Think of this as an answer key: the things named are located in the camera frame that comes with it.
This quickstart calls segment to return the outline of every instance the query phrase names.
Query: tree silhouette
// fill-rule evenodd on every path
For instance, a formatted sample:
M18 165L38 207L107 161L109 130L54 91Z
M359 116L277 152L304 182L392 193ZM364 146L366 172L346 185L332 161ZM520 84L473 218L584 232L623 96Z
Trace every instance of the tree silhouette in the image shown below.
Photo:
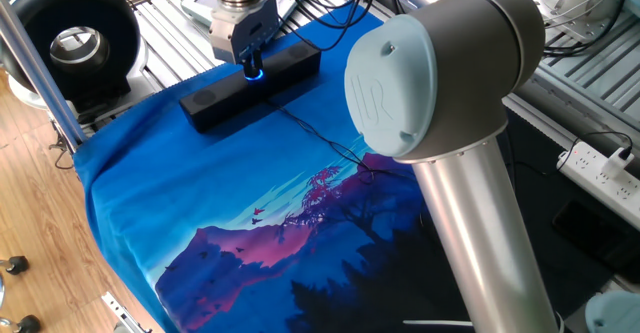
M348 222L373 242L384 245L386 241L373 229L375 218L380 214L410 212L407 205L412 205L415 212L422 195L416 202L417 183L407 165L369 153L363 161L368 169L359 165L355 174L341 181L336 181L339 167L327 167L311 177L307 183L309 190L302 199L303 211L285 217L280 239L288 225L308 225L320 231L332 224Z

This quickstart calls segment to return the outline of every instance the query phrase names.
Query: black cable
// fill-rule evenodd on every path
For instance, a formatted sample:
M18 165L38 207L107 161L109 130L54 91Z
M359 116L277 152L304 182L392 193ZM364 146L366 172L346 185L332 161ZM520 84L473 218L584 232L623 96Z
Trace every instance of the black cable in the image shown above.
M63 149L62 152L60 152L60 155L58 156L58 159L56 159L56 162L53 164L56 168L61 169L61 170L69 170L69 169L73 169L73 164L71 164L68 167L63 167L60 165L60 160L62 159L62 157L64 156L64 154L67 153L66 149Z
M505 138L507 139L507 148L509 149L509 161L511 162L511 186L513 191L516 191L516 154L511 143L511 132L509 132L509 126L505 129Z
M400 14L400 7L398 7L398 0L391 0L391 7L393 8L393 13Z
M405 178L405 179L410 179L413 181L416 181L416 178L414 175L412 175L411 173L409 173L408 171L402 170L402 169L372 169L371 167L369 167L360 157L358 157L357 154L355 154L351 149L345 147L344 145L332 141L328 138L326 138L325 136L323 136L322 134L320 134L320 132L318 132L318 130L313 127L311 124L307 123L306 121L298 118L296 115L294 115L293 113L291 113L289 110L287 110L285 107L279 105L279 104L275 104L271 101L265 101L269 106L281 111L282 113L286 114L287 116L289 116L290 118L292 118L294 121L296 121L296 123L298 123L298 125L306 132L311 133L313 135L315 135L316 137L320 138L322 141L326 142L327 144L329 144L329 146L331 147L331 149L333 149L336 153L338 153L338 155L340 155L340 157L344 158L345 160L356 164L362 168L364 168L366 170L366 172L360 172L358 174L358 179L365 183L365 184L371 184L374 180L375 180L375 174L376 173L381 173L381 174L387 174L387 175L391 175L391 176L395 176L395 177L400 177L400 178ZM398 172L403 172L403 173L407 173L407 174L401 174L401 173L396 173L394 171L398 171ZM370 174L371 180L369 181L365 181L362 179L362 173L368 173Z
M616 135L622 136L622 137L626 138L629 141L629 146L627 148L625 148L624 151L629 151L630 152L633 149L633 140L631 139L631 137L628 134L622 133L622 132L590 132L590 133L583 134L582 138L588 137L588 136L592 136L592 135L602 135L602 134L616 134ZM564 165L567 163L567 161L569 161L569 157L571 156L571 152L573 151L573 148L576 146L576 144L578 144L578 142L580 140L584 140L582 138L578 137L573 141L573 143L571 144L571 147L567 151L566 157L562 161L562 164L560 164L560 166L558 166L555 170L553 170L551 172L543 172L543 171L539 170L538 168L536 168L536 167L534 167L534 166L532 166L532 165L530 165L530 164L528 164L526 162L515 161L515 157L510 158L511 163L508 163L507 165L511 165L511 166L521 165L523 167L531 169L532 171L540 174L543 177L549 177L549 176L555 175L555 174L559 173L560 170L562 169L562 167L564 167ZM513 152L513 145L512 145L511 139L508 139L508 144L509 144L509 150L511 152Z
M556 58L571 57L576 54L580 54L584 52L585 50L587 50L587 48L593 46L594 44L602 40L602 38L604 38L604 36L607 35L611 31L611 29L613 29L613 26L615 25L616 21L620 17L620 14L622 13L622 10L624 9L625 1L626 0L620 0L613 17L611 18L607 26L604 28L602 33L600 33L600 35L597 38L584 44L579 42L578 44L571 47L545 46L545 53L544 53L545 57L556 57Z
M307 18L311 19L311 20L315 20L316 22L322 24L323 26L327 27L327 28L332 28L332 29L344 29L345 27L349 28L354 26L355 24L359 23L366 15L367 12L369 11L369 9L371 8L371 5L373 4L373 0L369 0L368 4L367 4L367 8L365 8L365 11L356 19L356 20L348 20L346 23L344 24L333 24L330 22L326 22L324 21L321 17L317 17L316 15L314 15L311 11L309 11L309 9L307 9L300 0L295 0L296 4L297 4L297 9L300 10L303 14L305 14L307 16ZM357 5L356 4L360 2L360 0L353 0L351 4L353 4L354 6Z
M358 5L359 5L359 4L360 4L360 0L354 0L354 1L353 1L353 4L352 4L351 9L350 9L350 11L349 11L349 15L348 15L348 17L347 17L347 22L346 22L346 24L344 24L344 25L341 27L342 32L340 32L340 36L338 36L338 38L336 39L336 41L335 41L333 44L331 44L329 47L318 47L318 46L317 46L315 43L313 43L312 41L310 41L310 40L308 40L308 39L304 38L304 37L303 37L300 33L298 33L295 29L291 29L291 27L289 27L288 25L287 25L287 27L288 27L289 29L291 29L291 32L292 32L293 34L295 34L295 35L296 35L300 40L302 40L304 43L306 43L306 44L307 44L307 45L309 45L310 47L312 47L312 48L314 48L314 49L317 49L317 50L319 50L319 51L321 51L321 52L326 52L326 51L328 51L328 50L331 50L331 49L335 48L335 47L340 43L340 41L342 40L342 38L344 38L345 34L347 33L347 29L349 29L350 27L352 27L354 24L356 24L356 23L360 22L360 21L361 21L361 20L362 20L366 15L367 15L367 13L369 12L369 9L371 9L371 5L373 4L373 0L369 0L369 1L368 1L368 3L367 3L367 6L365 7L365 9L364 9L364 11L362 12L362 14L361 14L361 15L360 15L356 20L353 20L353 17L354 17L354 15L355 15L356 11L357 11L357 8L358 8ZM286 23L285 23L285 21L284 21L284 19L282 19L282 17L278 17L278 19L280 19L280 21L282 21L284 24L286 24Z
M407 12L405 12L404 7L402 6L402 3L400 2L400 0L396 0L396 4L398 5L398 9L400 9L400 14L406 14Z

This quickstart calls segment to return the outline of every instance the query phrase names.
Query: power strip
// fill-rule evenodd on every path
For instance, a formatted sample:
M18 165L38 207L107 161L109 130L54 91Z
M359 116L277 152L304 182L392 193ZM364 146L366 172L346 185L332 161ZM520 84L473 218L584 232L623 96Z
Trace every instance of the power strip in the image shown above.
M603 174L602 167L609 158L585 142L576 144L571 152L563 152L557 166L565 159L560 172L640 229L640 180L627 171L615 178Z

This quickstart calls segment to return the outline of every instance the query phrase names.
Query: blue fabric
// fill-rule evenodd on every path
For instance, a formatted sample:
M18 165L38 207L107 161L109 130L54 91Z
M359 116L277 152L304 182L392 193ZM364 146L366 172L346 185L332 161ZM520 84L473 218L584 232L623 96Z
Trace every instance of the blue fabric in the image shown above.
M334 15L344 20L346 13L343 9ZM288 109L360 157L369 151L350 121L343 75L350 48L379 25L373 16L365 17L335 49L323 54L316 77L274 98L289 101L301 96ZM339 32L311 23L300 33L327 46ZM295 36L284 37L268 52L296 41ZM352 299L355 293L345 287L358 277L357 268L365 263L380 266L381 255L375 249L386 250L393 242L392 229L413 226L408 222L415 223L415 214L424 209L411 179L387 175L375 178L375 184L366 182L353 162L267 106L198 134L179 99L238 69L224 65L146 99L100 130L74 156L85 187L89 225L101 252L168 333L177 332L176 325L186 332L313 331L313 314L301 308L301 297L322 298L324 291L317 288L331 289L339 300ZM408 169L380 156L366 158L374 167ZM337 214L329 198L371 197L372 189L381 187L394 192L377 203L384 213L379 218L356 224L349 216L349 224L327 223ZM380 192L374 196L387 197ZM410 214L391 214L401 206ZM199 239L208 245L194 248L202 243ZM368 254L358 251L367 245ZM216 279L226 279L224 287L239 289L209 292L206 284ZM249 314L251 302L258 298L247 294L278 303L266 303L260 309L264 314Z

